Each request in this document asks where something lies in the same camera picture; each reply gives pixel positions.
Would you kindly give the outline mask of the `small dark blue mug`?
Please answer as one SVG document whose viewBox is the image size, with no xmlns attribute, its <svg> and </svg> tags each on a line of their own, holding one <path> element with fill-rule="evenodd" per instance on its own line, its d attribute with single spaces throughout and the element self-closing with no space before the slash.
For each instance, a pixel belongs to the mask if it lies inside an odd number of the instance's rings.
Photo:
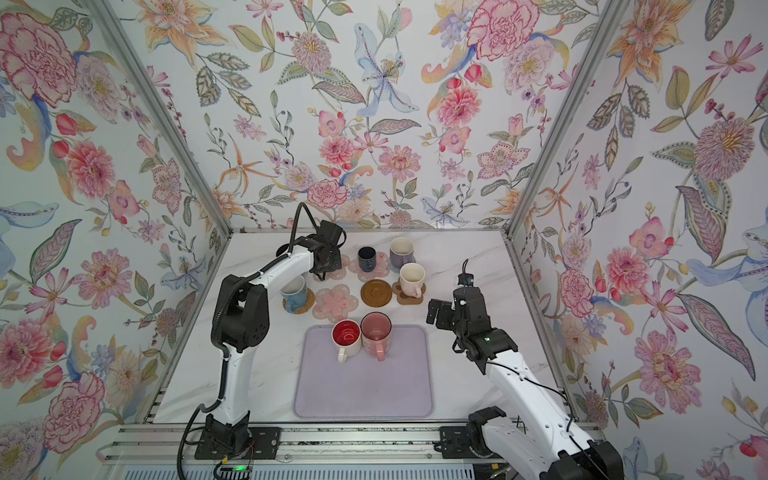
<svg viewBox="0 0 768 480">
<path fill-rule="evenodd" d="M 377 251 L 370 246 L 358 250 L 357 259 L 360 270 L 364 273 L 373 272 L 377 266 Z"/>
</svg>

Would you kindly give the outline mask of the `pink flower coaster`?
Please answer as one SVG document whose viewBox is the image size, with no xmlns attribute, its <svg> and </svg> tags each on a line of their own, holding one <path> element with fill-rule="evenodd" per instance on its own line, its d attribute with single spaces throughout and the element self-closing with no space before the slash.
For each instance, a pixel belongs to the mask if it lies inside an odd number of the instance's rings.
<svg viewBox="0 0 768 480">
<path fill-rule="evenodd" d="M 349 263 L 349 270 L 354 273 L 361 282 L 367 282 L 373 279 L 383 279 L 390 273 L 388 255 L 384 252 L 376 251 L 378 253 L 377 266 L 373 272 L 364 273 L 360 270 L 357 255 Z"/>
<path fill-rule="evenodd" d="M 318 290 L 315 299 L 316 303 L 312 308 L 313 317 L 331 323 L 348 319 L 359 306 L 359 300 L 345 284 Z"/>
<path fill-rule="evenodd" d="M 313 274 L 313 278 L 316 281 L 326 281 L 326 280 L 342 280 L 346 277 L 348 273 L 348 267 L 350 263 L 350 258 L 342 254 L 341 255 L 341 267 L 333 272 L 327 272 L 327 273 L 320 273 L 320 274 Z"/>
</svg>

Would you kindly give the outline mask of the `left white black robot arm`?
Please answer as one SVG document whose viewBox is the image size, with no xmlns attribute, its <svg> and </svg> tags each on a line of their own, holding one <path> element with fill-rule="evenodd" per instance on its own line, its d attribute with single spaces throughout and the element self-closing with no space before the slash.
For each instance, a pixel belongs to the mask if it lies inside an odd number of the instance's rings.
<svg viewBox="0 0 768 480">
<path fill-rule="evenodd" d="M 342 227 L 323 220 L 314 233 L 293 236 L 256 272 L 222 281 L 211 329 L 211 343 L 222 353 L 219 390 L 214 404 L 202 409 L 208 436 L 232 450 L 243 449 L 249 436 L 253 356 L 269 331 L 270 298 L 307 273 L 321 276 L 339 270 L 346 237 Z"/>
</svg>

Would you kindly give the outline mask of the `cream mug pink handle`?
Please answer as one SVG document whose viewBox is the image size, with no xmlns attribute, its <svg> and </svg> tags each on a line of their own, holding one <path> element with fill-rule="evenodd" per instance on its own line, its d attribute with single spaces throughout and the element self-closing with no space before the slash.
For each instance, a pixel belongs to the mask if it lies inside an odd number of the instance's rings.
<svg viewBox="0 0 768 480">
<path fill-rule="evenodd" d="M 400 268 L 399 285 L 407 297 L 422 298 L 425 279 L 426 271 L 418 263 L 406 263 Z"/>
</svg>

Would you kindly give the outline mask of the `brown round wooden coaster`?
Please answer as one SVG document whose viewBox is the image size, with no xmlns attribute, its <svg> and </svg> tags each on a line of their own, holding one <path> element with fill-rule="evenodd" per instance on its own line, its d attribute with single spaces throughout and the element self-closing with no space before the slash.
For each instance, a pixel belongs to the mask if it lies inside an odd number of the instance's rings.
<svg viewBox="0 0 768 480">
<path fill-rule="evenodd" d="M 391 285 L 381 279 L 367 281 L 360 291 L 362 302 L 373 308 L 386 306 L 391 301 L 392 296 Z"/>
</svg>

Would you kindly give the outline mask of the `pink flower coaster front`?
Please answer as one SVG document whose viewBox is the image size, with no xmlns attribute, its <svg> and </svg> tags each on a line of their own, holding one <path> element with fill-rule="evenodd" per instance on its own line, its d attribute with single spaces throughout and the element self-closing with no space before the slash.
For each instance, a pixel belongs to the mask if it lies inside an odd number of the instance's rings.
<svg viewBox="0 0 768 480">
<path fill-rule="evenodd" d="M 315 299 L 316 303 L 312 308 L 313 317 L 331 323 L 348 319 L 359 306 L 359 300 L 345 284 L 318 290 Z"/>
</svg>

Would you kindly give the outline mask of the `pink tall mug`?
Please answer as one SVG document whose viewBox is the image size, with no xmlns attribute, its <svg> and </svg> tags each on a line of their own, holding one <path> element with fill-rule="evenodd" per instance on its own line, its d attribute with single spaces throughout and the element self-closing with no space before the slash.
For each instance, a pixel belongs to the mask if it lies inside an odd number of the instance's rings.
<svg viewBox="0 0 768 480">
<path fill-rule="evenodd" d="M 360 323 L 363 348 L 367 353 L 383 362 L 391 345 L 393 325 L 384 313 L 371 312 Z"/>
</svg>

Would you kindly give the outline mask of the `cream mug purple handle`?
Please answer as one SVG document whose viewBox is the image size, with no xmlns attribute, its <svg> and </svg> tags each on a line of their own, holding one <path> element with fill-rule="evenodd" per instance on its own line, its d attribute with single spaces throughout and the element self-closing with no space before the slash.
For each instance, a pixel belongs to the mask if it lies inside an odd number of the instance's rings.
<svg viewBox="0 0 768 480">
<path fill-rule="evenodd" d="M 415 263 L 414 243 L 406 237 L 397 237 L 389 245 L 389 261 L 391 267 L 399 271 L 404 265 Z"/>
</svg>

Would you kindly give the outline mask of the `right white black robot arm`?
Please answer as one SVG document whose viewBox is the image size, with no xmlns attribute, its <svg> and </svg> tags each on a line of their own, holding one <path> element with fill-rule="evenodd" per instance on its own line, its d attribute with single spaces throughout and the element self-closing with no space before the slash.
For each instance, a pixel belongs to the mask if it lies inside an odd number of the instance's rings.
<svg viewBox="0 0 768 480">
<path fill-rule="evenodd" d="M 430 301 L 426 321 L 452 332 L 453 351 L 474 363 L 512 407 L 510 413 L 486 407 L 471 413 L 463 428 L 442 429 L 444 455 L 499 457 L 522 479 L 623 478 L 616 448 L 579 427 L 565 402 L 554 399 L 554 389 L 536 379 L 507 332 L 492 326 L 472 274 L 459 274 L 452 300 Z"/>
</svg>

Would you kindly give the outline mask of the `woven rattan round coaster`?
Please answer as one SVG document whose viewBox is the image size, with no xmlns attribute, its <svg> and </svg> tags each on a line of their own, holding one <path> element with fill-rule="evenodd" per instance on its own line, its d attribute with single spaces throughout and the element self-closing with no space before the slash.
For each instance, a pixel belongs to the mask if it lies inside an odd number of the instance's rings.
<svg viewBox="0 0 768 480">
<path fill-rule="evenodd" d="M 284 308 L 284 310 L 286 312 L 288 312 L 290 314 L 302 315 L 304 313 L 309 312 L 313 308 L 315 302 L 316 302 L 315 292 L 313 290 L 311 290 L 311 289 L 308 289 L 306 291 L 306 302 L 305 302 L 305 304 L 303 306 L 296 307 L 296 308 L 290 307 L 288 305 L 287 300 L 284 299 L 283 300 L 283 308 Z"/>
</svg>

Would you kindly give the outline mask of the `blue mug white inside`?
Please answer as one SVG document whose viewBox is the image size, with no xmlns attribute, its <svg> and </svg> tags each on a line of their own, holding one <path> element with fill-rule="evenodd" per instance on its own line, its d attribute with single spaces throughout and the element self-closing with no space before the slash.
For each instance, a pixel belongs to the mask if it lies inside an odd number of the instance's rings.
<svg viewBox="0 0 768 480">
<path fill-rule="evenodd" d="M 280 290 L 280 293 L 284 309 L 291 314 L 297 313 L 306 306 L 308 301 L 308 289 L 304 276 L 295 277 Z"/>
</svg>

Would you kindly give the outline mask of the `brown paw cork coaster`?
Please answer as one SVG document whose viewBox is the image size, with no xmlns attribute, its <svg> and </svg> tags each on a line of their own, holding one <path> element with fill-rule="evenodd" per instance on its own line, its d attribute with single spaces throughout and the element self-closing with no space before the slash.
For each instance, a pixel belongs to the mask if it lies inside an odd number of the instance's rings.
<svg viewBox="0 0 768 480">
<path fill-rule="evenodd" d="M 420 305 L 425 299 L 427 287 L 423 281 L 411 282 L 400 278 L 392 284 L 392 292 L 400 305 Z"/>
</svg>

